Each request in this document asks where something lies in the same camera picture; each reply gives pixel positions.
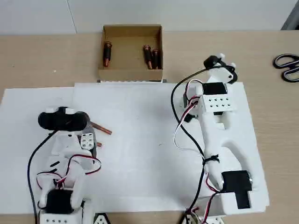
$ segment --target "wooden table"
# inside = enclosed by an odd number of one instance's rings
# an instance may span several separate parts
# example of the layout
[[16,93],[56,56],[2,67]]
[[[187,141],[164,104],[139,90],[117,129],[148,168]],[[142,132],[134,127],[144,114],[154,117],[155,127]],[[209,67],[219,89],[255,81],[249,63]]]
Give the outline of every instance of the wooden table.
[[[0,96],[5,88],[95,82],[101,34],[0,36]],[[299,84],[284,82],[272,59],[299,55],[298,31],[164,33],[164,78],[177,82],[226,54],[244,82],[270,194],[265,213],[226,217],[226,223],[299,221]],[[113,224],[174,224],[179,212],[109,214]],[[33,223],[32,215],[2,215],[0,224]]]

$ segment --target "black scissor handle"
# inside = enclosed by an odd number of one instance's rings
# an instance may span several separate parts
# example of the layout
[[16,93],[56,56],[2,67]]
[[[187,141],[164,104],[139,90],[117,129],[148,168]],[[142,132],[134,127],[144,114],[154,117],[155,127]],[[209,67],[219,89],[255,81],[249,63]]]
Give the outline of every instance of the black scissor handle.
[[[287,63],[284,63],[284,64],[279,64],[278,60],[281,59],[281,58],[284,58],[284,57],[291,58],[291,59],[293,59],[293,61],[287,62]],[[294,54],[282,54],[282,55],[278,55],[273,60],[273,66],[274,66],[274,68],[277,68],[277,69],[295,67],[296,64],[299,64],[299,56],[298,55],[294,55]]]
[[294,67],[293,69],[291,70],[286,70],[284,71],[282,74],[281,74],[281,77],[283,80],[285,80],[286,82],[289,82],[289,83],[297,83],[299,82],[299,78],[296,78],[296,79],[293,79],[293,78],[289,78],[289,74],[292,74],[292,73],[295,73],[299,71],[299,67]]

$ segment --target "white wire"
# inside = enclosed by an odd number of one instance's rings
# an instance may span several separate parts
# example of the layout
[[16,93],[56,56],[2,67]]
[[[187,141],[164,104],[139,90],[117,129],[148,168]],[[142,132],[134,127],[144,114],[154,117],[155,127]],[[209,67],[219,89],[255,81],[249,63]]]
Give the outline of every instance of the white wire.
[[188,97],[188,90],[189,90],[189,87],[190,87],[190,83],[193,82],[193,81],[196,81],[196,82],[199,82],[200,84],[203,84],[203,82],[199,79],[196,79],[196,78],[193,78],[191,79],[188,83],[187,83],[187,87],[186,87],[186,96]]
[[200,220],[199,216],[194,211],[191,211],[191,213],[195,216],[196,222],[200,224],[201,220]]
[[193,151],[193,152],[196,152],[196,153],[200,154],[200,152],[199,152],[198,150],[196,150],[196,149],[194,149],[194,148],[182,148],[182,147],[180,147],[180,146],[177,144],[177,142],[176,142],[176,135],[177,135],[177,133],[178,133],[179,128],[181,127],[182,123],[184,122],[184,119],[185,119],[185,117],[187,116],[187,114],[189,113],[189,111],[192,110],[196,105],[197,105],[197,104],[194,104],[194,105],[188,107],[188,108],[184,111],[184,113],[183,113],[183,115],[182,115],[182,118],[181,118],[181,120],[180,120],[180,123],[178,124],[178,126],[177,126],[177,128],[176,128],[176,130],[175,130],[175,132],[174,132],[174,135],[173,135],[173,143],[174,143],[174,145],[175,145],[179,150],[183,150],[183,151]]

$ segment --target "white paper sheet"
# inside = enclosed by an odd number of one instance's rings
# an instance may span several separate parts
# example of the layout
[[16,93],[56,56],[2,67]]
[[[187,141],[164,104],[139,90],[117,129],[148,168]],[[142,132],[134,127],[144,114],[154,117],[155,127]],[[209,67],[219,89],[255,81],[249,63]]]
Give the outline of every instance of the white paper sheet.
[[[103,143],[98,149],[102,169],[88,177],[86,194],[95,210],[184,210],[195,196],[201,157],[183,152],[172,142],[177,122],[170,95],[175,84],[76,84],[73,107],[87,112],[91,120],[113,131],[96,131]],[[183,86],[175,96],[178,107]],[[203,145],[199,122],[186,128]],[[195,148],[179,131],[179,145]],[[201,195],[206,193],[205,186]]]
[[[33,213],[27,184],[27,163],[33,150],[49,131],[37,122],[49,106],[70,106],[73,87],[6,89],[0,106],[0,213]],[[31,166],[31,182],[36,200],[35,174],[50,153],[53,139],[36,154]]]

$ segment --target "open cardboard box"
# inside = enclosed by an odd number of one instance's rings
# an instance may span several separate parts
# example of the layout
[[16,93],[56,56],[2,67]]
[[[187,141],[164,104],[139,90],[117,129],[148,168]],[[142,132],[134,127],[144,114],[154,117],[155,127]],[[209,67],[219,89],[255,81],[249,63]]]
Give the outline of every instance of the open cardboard box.
[[[103,65],[104,43],[112,43],[108,68]],[[161,66],[149,70],[143,56],[143,46],[159,49]],[[101,81],[161,81],[163,49],[161,25],[105,25],[103,27],[99,77]]]

